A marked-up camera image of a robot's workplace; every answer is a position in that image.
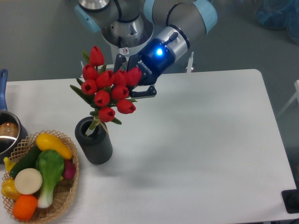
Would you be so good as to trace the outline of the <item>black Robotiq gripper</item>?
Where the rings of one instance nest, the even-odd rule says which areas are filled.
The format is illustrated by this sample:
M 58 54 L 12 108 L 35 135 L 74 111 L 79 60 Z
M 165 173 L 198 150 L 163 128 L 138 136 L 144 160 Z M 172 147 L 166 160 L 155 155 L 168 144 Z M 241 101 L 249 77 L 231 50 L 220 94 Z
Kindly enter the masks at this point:
M 114 62 L 114 72 L 118 70 L 128 71 L 132 68 L 139 67 L 142 72 L 142 77 L 137 85 L 149 85 L 147 90 L 129 91 L 131 98 L 151 98 L 157 94 L 153 84 L 156 83 L 158 77 L 175 62 L 175 55 L 170 49 L 171 41 L 155 38 L 151 40 L 137 54 L 129 58 L 117 54 Z

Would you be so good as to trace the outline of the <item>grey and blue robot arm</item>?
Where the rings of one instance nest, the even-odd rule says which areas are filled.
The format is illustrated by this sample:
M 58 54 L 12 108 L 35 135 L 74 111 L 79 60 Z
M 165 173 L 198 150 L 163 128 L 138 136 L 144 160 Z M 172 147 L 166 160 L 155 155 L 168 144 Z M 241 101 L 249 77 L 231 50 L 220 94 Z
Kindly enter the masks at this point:
M 132 98 L 156 95 L 158 77 L 217 23 L 209 0 L 80 0 L 75 13 L 91 32 L 101 32 L 110 45 L 114 69 L 138 67 L 142 77 Z

